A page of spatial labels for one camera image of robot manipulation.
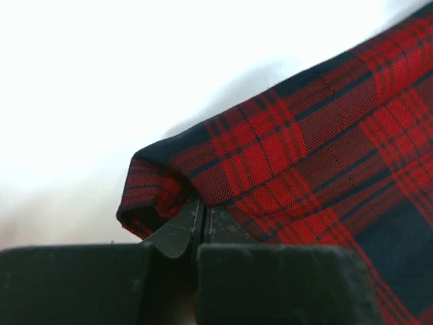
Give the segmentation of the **red black plaid skirt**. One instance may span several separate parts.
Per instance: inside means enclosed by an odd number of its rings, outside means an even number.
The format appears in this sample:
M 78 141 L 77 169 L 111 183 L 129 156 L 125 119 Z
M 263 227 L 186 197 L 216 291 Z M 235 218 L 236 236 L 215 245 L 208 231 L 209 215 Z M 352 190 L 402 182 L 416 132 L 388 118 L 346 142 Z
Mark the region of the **red black plaid skirt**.
M 136 152 L 116 214 L 147 238 L 197 192 L 259 242 L 360 255 L 387 324 L 432 323 L 432 5 Z

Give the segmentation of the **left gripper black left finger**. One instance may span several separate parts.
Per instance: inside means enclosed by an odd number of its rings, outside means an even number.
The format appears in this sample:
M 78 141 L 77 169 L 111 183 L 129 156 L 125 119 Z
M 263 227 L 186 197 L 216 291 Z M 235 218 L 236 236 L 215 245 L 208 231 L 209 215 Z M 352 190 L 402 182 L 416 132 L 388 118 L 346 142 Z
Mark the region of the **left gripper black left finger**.
M 191 198 L 139 244 L 1 251 L 2 324 L 195 324 L 203 203 Z

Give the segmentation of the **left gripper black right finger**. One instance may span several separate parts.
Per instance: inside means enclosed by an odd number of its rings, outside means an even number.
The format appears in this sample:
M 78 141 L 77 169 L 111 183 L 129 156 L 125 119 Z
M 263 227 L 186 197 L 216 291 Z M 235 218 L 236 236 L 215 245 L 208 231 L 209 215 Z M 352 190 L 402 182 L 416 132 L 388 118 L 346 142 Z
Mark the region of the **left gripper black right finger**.
M 339 246 L 259 244 L 221 208 L 204 211 L 199 324 L 382 324 L 367 267 Z

